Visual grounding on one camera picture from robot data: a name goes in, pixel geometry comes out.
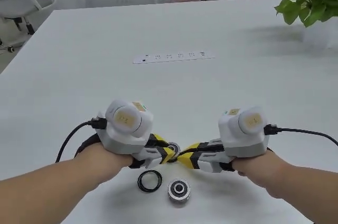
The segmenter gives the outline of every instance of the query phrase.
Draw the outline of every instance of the sticker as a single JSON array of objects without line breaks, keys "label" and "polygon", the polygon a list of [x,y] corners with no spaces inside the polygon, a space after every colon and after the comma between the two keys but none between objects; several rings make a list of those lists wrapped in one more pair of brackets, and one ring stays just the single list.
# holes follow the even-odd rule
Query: sticker
[{"label": "sticker", "polygon": [[125,125],[125,126],[128,126],[129,128],[132,128],[135,122],[135,117],[123,111],[119,111],[116,114],[114,121],[118,124]]},{"label": "sticker", "polygon": [[139,102],[133,102],[133,104],[139,111],[146,111],[144,106],[142,106],[142,104],[140,104]]},{"label": "sticker", "polygon": [[244,119],[244,123],[248,128],[253,128],[261,124],[262,122],[263,122],[262,117],[260,116],[259,113],[254,113]]},{"label": "sticker", "polygon": [[230,116],[234,116],[234,115],[237,115],[238,112],[239,112],[239,109],[231,109],[231,110],[229,111],[229,115],[230,115]]}]

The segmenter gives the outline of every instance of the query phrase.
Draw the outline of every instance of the black wire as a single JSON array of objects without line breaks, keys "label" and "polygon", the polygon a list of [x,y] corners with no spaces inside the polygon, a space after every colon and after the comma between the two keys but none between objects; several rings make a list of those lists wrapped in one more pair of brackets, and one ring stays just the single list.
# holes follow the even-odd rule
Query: black wire
[{"label": "black wire", "polygon": [[68,141],[70,140],[70,138],[80,129],[82,128],[83,126],[86,126],[86,125],[91,125],[91,121],[87,121],[87,122],[84,122],[80,125],[78,125],[68,136],[67,138],[65,139],[65,141],[63,142],[61,148],[60,148],[60,151],[58,153],[58,157],[57,157],[57,160],[55,161],[55,163],[58,163],[61,159],[61,155],[63,153],[63,150],[65,148],[65,146],[68,144]]},{"label": "black wire", "polygon": [[[157,176],[157,186],[155,188],[152,188],[152,189],[149,189],[149,188],[145,188],[143,183],[142,183],[142,178],[144,177],[145,174],[148,174],[148,173],[154,173],[156,176]],[[151,193],[151,192],[154,192],[154,191],[157,191],[158,188],[161,187],[162,185],[162,175],[160,174],[159,171],[156,171],[156,170],[147,170],[145,172],[143,172],[137,179],[137,185],[138,187],[140,188],[141,191],[144,191],[144,192],[148,192],[148,193]]]},{"label": "black wire", "polygon": [[336,141],[333,137],[331,137],[331,136],[329,136],[328,134],[325,134],[325,133],[318,133],[318,132],[313,132],[311,130],[290,129],[290,128],[277,128],[277,129],[278,129],[279,132],[307,133],[307,134],[322,136],[322,137],[328,138],[336,146],[338,146],[338,141]]}]

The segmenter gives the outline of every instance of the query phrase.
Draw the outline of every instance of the metal bearing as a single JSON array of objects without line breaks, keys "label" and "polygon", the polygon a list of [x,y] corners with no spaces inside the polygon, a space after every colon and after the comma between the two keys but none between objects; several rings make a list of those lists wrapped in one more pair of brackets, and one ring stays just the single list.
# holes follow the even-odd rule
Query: metal bearing
[{"label": "metal bearing", "polygon": [[181,148],[179,145],[177,145],[175,142],[168,142],[169,146],[168,148],[170,148],[172,151],[175,152],[175,155],[168,161],[170,162],[176,162],[177,161],[177,157],[181,152]]},{"label": "metal bearing", "polygon": [[182,179],[175,179],[168,185],[169,199],[174,203],[186,203],[190,197],[190,185]]}]

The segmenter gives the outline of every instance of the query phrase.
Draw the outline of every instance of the hand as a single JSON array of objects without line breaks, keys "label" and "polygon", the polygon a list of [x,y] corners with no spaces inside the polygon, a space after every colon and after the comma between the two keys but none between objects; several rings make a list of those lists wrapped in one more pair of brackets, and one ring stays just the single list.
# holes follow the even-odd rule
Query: hand
[{"label": "hand", "polygon": [[273,191],[273,185],[283,178],[283,174],[291,165],[279,158],[274,152],[253,158],[237,158],[232,167],[241,176],[246,176],[256,185],[263,187],[274,198],[278,195]]},{"label": "hand", "polygon": [[123,167],[130,166],[133,158],[130,155],[113,154],[97,143],[84,149],[74,161],[79,163],[79,168],[88,170],[97,179],[97,185],[100,185],[116,176]]}]

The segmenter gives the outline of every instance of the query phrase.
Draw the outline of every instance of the electrical outlet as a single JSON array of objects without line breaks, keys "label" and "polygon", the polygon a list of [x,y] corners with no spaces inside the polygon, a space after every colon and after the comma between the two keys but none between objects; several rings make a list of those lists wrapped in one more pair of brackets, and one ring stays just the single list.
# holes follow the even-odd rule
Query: electrical outlet
[{"label": "electrical outlet", "polygon": [[182,61],[182,60],[196,60],[196,59],[214,59],[215,56],[210,52],[197,51],[197,52],[177,52],[165,53],[154,55],[143,55],[134,60],[134,64],[169,62],[169,61]]}]

